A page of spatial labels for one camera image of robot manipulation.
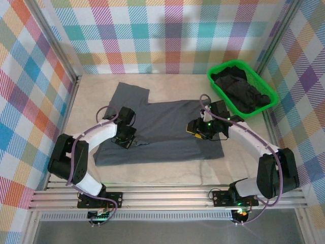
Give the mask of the grey t-shirt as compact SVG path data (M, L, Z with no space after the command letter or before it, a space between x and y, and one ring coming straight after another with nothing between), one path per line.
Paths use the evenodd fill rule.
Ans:
M127 107L136 114L135 141L129 149L111 139L94 153L96 166L212 160L224 156L220 141L198 139L186 131L199 117L197 100L149 103L149 90L119 83L110 105Z

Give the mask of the aluminium frame post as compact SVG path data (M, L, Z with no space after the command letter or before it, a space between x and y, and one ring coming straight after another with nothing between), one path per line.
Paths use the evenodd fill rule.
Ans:
M44 9L53 21L62 41L60 42L56 37L51 25L48 22L48 18L44 15L40 5L37 0L23 0L31 11L33 17L36 19L37 23L41 27L45 37L47 38L50 46L53 48L58 59L61 61L62 66L67 71L68 76L72 78L74 83L78 83L83 75L83 68L78 61L77 55L68 39L63 26L60 24L58 16L51 4L50 0L42 0L44 3Z
M279 0L277 3L253 59L253 69L259 75L262 75L303 1Z

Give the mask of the aluminium rail frame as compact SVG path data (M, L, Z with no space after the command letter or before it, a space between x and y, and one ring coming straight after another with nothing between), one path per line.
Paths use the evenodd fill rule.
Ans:
M108 192L122 192L122 210L210 210L214 209L213 191L227 185L107 183ZM42 191L35 191L29 210L77 210L77 191L58 178L50 178Z

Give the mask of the right controller board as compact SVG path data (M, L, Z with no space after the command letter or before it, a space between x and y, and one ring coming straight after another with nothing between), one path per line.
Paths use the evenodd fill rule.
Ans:
M232 210L232 222L235 224L245 223L248 220L249 212L243 209Z

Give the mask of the black t-shirt pile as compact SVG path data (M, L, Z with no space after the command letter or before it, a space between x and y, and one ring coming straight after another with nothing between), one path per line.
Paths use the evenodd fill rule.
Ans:
M252 113L257 107L271 103L269 96L262 95L248 83L245 71L237 66L227 67L217 74L211 74L211 78L242 113Z

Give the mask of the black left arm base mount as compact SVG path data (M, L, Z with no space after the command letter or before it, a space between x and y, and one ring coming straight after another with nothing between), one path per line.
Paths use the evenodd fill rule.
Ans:
M101 192L98 198L88 196L87 194L78 194L77 208L114 208L115 204L111 201L101 200L98 198L108 198L117 203L117 207L122 207L122 192Z

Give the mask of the left controller board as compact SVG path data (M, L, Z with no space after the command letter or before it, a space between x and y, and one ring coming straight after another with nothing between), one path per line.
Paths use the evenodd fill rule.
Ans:
M93 226L101 226L107 222L107 219L110 217L110 212L104 212L102 214L99 214L98 211L88 211L87 212L87 218L89 220L89 223Z

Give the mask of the green plastic basket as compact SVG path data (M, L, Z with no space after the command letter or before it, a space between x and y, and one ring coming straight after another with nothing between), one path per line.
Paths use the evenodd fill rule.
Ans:
M239 69L244 70L247 76L248 83L254 86L262 95L267 95L270 97L271 103L269 105L263 107L257 107L256 110L252 113L242 113L234 106L234 104L227 97L227 95L222 91L222 89L218 85L214 83L214 81L211 78L211 74L217 74L222 70L224 70L225 68L233 67L233 66L237 66ZM243 118L252 117L266 109L273 107L278 102L278 96L275 93L275 91L244 61L231 60L223 64L217 65L215 67L212 67L208 71L207 76L208 79L210 80L211 87L219 95L219 97L225 101L230 111L233 114L239 115Z

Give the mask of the controller board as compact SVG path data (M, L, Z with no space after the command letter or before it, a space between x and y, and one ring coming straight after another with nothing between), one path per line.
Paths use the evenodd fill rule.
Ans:
M107 222L107 219L110 217L110 212L104 212L102 214L99 214L98 211L88 211L87 212L87 218L89 220L89 223L93 226L101 226Z
M232 222L235 224L245 223L248 220L249 212L243 209L232 210Z

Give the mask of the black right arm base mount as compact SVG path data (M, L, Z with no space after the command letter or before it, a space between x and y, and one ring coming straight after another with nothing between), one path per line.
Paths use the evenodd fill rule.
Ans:
M254 196L241 197L231 189L213 191L212 200L214 207L259 206L259 201Z

